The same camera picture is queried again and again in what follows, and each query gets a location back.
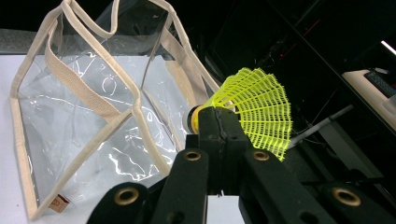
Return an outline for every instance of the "transparent vinyl bag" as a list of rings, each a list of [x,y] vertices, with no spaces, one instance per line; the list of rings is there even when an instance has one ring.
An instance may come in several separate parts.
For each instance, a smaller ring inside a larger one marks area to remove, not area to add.
[[[182,118],[217,83],[163,0],[115,0],[93,21],[74,0],[43,20],[10,101],[28,217],[88,217],[122,182],[147,187],[184,148]]]

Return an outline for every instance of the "small label tag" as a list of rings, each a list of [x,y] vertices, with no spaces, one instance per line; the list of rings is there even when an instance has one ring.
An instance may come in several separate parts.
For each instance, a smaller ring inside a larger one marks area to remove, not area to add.
[[[58,196],[56,196],[56,198],[49,205],[49,208],[57,213],[62,213],[67,205],[69,205],[69,201],[62,195],[58,194]]]

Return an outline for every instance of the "keyboard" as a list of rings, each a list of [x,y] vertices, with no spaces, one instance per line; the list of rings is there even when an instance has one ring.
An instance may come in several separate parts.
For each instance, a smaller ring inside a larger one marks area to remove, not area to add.
[[[396,94],[396,90],[392,88],[392,86],[384,79],[380,74],[376,71],[371,71],[369,73],[364,74],[364,76],[379,90],[384,94],[387,98],[392,97]]]

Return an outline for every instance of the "shuttlecock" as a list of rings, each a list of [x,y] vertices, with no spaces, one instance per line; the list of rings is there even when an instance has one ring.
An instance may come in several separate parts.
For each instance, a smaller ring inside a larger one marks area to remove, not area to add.
[[[253,71],[242,68],[227,77],[219,90],[195,111],[209,106],[232,110],[255,148],[269,150],[284,160],[292,125],[290,103],[274,75],[267,75],[260,68]],[[191,127],[198,133],[198,112],[193,114]]]

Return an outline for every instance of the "black metal bracket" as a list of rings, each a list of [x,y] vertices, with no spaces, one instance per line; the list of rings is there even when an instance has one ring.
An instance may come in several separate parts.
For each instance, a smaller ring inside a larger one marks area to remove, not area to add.
[[[231,110],[199,112],[168,177],[146,188],[123,183],[97,204],[91,223],[206,223],[207,195],[239,196],[246,223],[396,223],[354,187],[324,184],[314,198],[271,152],[254,148]]]

